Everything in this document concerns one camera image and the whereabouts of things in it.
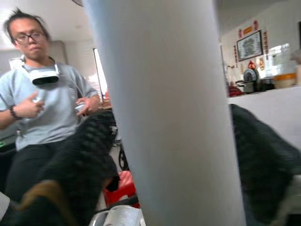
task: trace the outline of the white tile wall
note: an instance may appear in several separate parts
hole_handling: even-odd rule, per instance
[[[284,2],[275,3],[266,10],[257,15],[239,27],[229,31],[222,36],[222,49],[224,61],[229,65],[235,65],[234,58],[234,45],[238,41],[238,30],[242,30],[253,25],[254,20],[258,20],[259,29],[267,30],[268,32],[268,45],[269,48],[284,45],[289,43],[290,52],[285,55],[287,59],[291,52],[300,48],[298,22],[301,21],[301,1],[300,0],[287,0]],[[234,69],[235,74],[240,77],[240,65],[244,65],[246,69],[250,60],[238,63],[238,68]],[[287,62],[284,66],[285,71],[294,70],[294,62]]]
[[[93,40],[66,41],[65,46],[68,64],[75,67],[100,94]]]

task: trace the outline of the vr headset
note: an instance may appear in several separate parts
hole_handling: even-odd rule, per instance
[[[28,72],[25,69],[24,65],[21,66],[23,72],[28,75],[28,78],[34,85],[41,86],[45,84],[56,83],[59,80],[60,73],[57,63],[53,58],[49,57],[49,59],[52,60],[55,64],[55,71],[49,69],[43,72],[41,72],[40,70],[32,70],[31,72]]]

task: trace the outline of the ceiling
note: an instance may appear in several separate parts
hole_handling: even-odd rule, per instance
[[[0,0],[0,50],[13,48],[3,32],[3,23],[12,10],[41,16],[53,40],[87,40],[92,32],[84,8],[71,0]]]
[[[219,29],[223,35],[271,5],[286,0],[216,0]]]
[[[221,35],[239,26],[254,14],[283,0],[216,0]],[[83,7],[71,0],[0,0],[0,26],[16,7],[45,19],[53,40],[87,40],[92,38]],[[3,29],[0,30],[0,50],[13,48]]]

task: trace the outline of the bracelet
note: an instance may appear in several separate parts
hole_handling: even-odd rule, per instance
[[[16,120],[21,120],[22,118],[20,118],[16,115],[16,112],[14,111],[14,107],[15,107],[14,105],[11,105],[9,107],[9,112],[10,112],[11,116],[13,116]]]

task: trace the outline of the red plastic stool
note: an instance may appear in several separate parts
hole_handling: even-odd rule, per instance
[[[107,207],[120,201],[124,196],[128,198],[136,194],[133,176],[130,171],[122,171],[119,173],[120,181],[118,189],[114,192],[109,192],[107,189],[103,191],[105,204]],[[135,204],[133,207],[140,208],[140,204]]]

